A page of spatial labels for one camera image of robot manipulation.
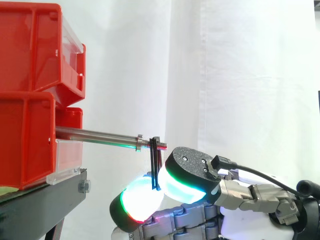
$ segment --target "dark metal shelf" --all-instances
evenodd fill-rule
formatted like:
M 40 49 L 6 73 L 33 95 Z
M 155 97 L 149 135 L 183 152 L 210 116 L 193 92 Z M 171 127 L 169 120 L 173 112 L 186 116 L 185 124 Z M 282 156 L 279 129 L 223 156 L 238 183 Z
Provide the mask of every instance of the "dark metal shelf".
M 63 219 L 86 199 L 87 170 L 56 185 L 44 184 L 0 197 L 0 240 L 59 239 Z

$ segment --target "steel shaft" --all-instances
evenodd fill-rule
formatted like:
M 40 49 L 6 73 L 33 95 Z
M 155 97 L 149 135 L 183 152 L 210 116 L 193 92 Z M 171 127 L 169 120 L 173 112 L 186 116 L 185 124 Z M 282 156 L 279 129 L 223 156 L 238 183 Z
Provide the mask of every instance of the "steel shaft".
M 141 148 L 150 148 L 150 141 L 143 140 L 142 135 L 137 137 L 126 136 L 64 126 L 56 126 L 55 135 L 57 139 L 113 145 L 135 149 L 136 151 L 140 151 Z M 167 144 L 160 142 L 158 149 L 166 150 Z

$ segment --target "green led light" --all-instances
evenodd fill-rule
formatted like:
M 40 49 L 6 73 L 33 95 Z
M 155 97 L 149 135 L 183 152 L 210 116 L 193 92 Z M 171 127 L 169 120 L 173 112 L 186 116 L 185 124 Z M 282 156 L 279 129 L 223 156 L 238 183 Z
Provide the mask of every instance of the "green led light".
M 160 169 L 158 182 L 165 195 L 182 203 L 192 204 L 206 195 L 205 192 L 176 180 L 169 174 L 165 166 Z

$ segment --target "metal bolt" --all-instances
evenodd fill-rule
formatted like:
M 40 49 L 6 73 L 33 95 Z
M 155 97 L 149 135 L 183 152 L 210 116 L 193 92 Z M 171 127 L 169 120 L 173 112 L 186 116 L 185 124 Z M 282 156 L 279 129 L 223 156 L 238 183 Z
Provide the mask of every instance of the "metal bolt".
M 91 189 L 91 181 L 90 180 L 83 180 L 79 183 L 79 190 L 83 194 L 88 194 Z

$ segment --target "black cable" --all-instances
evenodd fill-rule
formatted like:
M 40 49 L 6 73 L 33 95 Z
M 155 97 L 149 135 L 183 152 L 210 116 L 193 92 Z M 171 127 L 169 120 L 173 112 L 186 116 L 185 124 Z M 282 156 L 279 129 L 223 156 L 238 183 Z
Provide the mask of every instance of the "black cable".
M 240 170 L 243 170 L 243 171 L 246 171 L 246 172 L 248 172 L 248 173 L 252 173 L 252 174 L 257 175 L 257 176 L 259 176 L 259 177 L 261 177 L 261 178 L 264 178 L 264 179 L 268 180 L 269 182 L 271 182 L 271 183 L 279 186 L 280 188 L 282 188 L 282 189 L 284 189 L 284 190 L 286 190 L 286 191 L 288 191 L 288 192 L 290 192 L 290 193 L 292 193 L 292 194 L 294 194 L 294 195 L 296 195 L 296 196 L 298 196 L 298 197 L 301 197 L 301 198 L 308 198 L 308 197 L 310 197 L 310 195 L 302 194 L 302 193 L 300 193 L 300 192 L 292 189 L 291 187 L 289 187 L 289 186 L 287 186 L 287 185 L 284 185 L 283 183 L 275 180 L 273 177 L 270 177 L 270 176 L 268 176 L 268 175 L 266 175 L 266 174 L 264 174 L 264 173 L 262 173 L 262 172 L 259 172 L 259 171 L 257 171 L 257 170 L 254 170 L 254 169 L 252 169 L 252 168 L 250 168 L 250 167 L 237 165 L 236 168 L 237 168 L 237 169 L 240 169 Z
M 241 165 L 238 165 L 236 162 L 234 161 L 230 161 L 230 159 L 228 158 L 225 158 L 225 157 L 222 157 L 222 156 L 215 156 L 214 159 L 211 161 L 211 165 L 213 167 L 213 169 L 216 169 L 216 170 L 220 170 L 220 169 L 225 169 L 225 170 L 233 170 L 233 169 L 240 169 L 240 170 L 243 170 L 243 171 L 246 171 L 248 173 L 252 173 L 254 175 L 257 175 L 263 179 L 266 179 L 268 180 L 269 182 L 279 186 L 280 188 L 283 188 L 284 190 L 298 196 L 298 197 L 301 197 L 301 198 L 308 198 L 311 196 L 311 194 L 303 194 L 301 192 L 298 192 L 294 189 L 292 189 L 291 187 L 288 187 L 287 185 L 284 185 L 283 183 L 275 180 L 274 178 L 268 176 L 268 175 L 265 175 L 264 173 L 262 172 L 259 172 L 257 170 L 254 170 L 250 167 L 246 167 L 246 166 L 241 166 Z

